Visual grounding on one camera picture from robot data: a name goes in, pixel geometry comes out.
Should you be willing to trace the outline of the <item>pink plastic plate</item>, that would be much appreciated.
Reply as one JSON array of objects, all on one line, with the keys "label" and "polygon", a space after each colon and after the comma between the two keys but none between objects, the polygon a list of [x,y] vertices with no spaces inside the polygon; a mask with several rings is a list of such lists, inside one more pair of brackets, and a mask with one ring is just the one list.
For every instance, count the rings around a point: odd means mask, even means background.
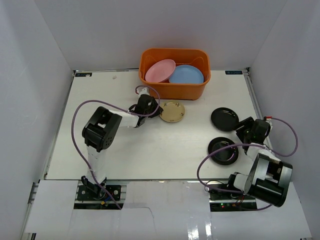
[{"label": "pink plastic plate", "polygon": [[164,59],[152,65],[145,74],[145,80],[149,83],[162,83],[168,80],[176,69],[176,63],[172,59]]}]

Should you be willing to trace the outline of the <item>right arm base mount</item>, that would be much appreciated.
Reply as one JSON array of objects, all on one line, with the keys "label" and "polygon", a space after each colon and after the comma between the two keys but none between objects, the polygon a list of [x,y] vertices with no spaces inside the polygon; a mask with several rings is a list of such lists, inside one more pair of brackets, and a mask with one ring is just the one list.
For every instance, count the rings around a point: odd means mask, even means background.
[{"label": "right arm base mount", "polygon": [[209,206],[212,213],[218,212],[246,212],[257,210],[256,199],[250,196],[217,191],[209,189],[207,186],[204,190],[209,196]]}]

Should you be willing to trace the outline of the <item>glossy black plate front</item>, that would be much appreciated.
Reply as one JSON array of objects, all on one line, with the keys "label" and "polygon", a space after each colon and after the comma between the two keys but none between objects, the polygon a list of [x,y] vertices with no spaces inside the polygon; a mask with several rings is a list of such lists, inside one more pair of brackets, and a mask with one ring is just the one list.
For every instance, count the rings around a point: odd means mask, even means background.
[{"label": "glossy black plate front", "polygon": [[[210,141],[207,147],[208,154],[217,151],[223,147],[234,145],[235,143],[226,137],[216,137]],[[230,147],[213,154],[210,158],[216,164],[221,166],[229,166],[234,164],[239,157],[239,150],[237,147]]]}]

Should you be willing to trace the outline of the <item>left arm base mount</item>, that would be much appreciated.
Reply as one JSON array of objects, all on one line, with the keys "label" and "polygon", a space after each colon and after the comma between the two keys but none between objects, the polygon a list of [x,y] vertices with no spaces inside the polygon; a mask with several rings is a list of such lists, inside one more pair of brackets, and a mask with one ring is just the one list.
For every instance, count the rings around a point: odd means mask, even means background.
[{"label": "left arm base mount", "polygon": [[79,185],[77,188],[74,206],[75,210],[120,210],[125,201],[125,187],[121,185],[106,185],[105,188],[112,195],[120,208],[103,190],[98,195],[94,196],[84,185]]}]

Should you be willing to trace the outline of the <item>blue plastic plate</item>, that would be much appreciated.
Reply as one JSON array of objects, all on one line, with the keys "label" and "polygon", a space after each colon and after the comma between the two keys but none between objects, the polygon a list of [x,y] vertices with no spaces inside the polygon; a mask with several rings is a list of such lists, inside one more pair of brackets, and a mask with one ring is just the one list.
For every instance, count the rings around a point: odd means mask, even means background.
[{"label": "blue plastic plate", "polygon": [[204,76],[202,72],[192,65],[179,65],[169,77],[169,82],[173,84],[202,84]]}]

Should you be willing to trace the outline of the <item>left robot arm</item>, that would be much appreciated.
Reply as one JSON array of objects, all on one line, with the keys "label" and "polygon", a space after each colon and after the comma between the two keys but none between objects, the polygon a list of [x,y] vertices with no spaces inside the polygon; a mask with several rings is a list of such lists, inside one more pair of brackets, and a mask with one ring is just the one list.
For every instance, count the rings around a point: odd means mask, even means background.
[{"label": "left robot arm", "polygon": [[81,133],[87,147],[87,174],[81,177],[81,182],[90,196],[99,200],[106,195],[104,165],[107,161],[104,157],[118,129],[138,128],[146,118],[157,117],[163,111],[156,99],[147,93],[141,94],[128,110],[112,111],[103,106],[95,110]]}]

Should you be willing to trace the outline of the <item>small beige patterned plate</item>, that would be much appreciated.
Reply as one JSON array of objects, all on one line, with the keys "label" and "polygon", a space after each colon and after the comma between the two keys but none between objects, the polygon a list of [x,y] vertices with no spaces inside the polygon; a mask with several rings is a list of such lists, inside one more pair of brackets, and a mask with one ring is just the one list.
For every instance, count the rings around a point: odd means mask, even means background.
[{"label": "small beige patterned plate", "polygon": [[177,123],[181,121],[186,113],[185,106],[176,100],[162,102],[160,107],[163,111],[159,116],[167,123]]}]

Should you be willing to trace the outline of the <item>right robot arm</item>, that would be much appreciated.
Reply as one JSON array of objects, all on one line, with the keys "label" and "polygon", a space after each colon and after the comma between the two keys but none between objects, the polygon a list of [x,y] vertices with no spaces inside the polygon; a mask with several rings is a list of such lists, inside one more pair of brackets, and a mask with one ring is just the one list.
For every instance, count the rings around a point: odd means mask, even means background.
[{"label": "right robot arm", "polygon": [[244,153],[253,161],[249,174],[234,172],[229,176],[225,187],[226,195],[236,200],[243,194],[281,207],[287,197],[293,173],[293,166],[277,158],[264,144],[272,129],[268,118],[248,117],[240,121],[234,130]]}]

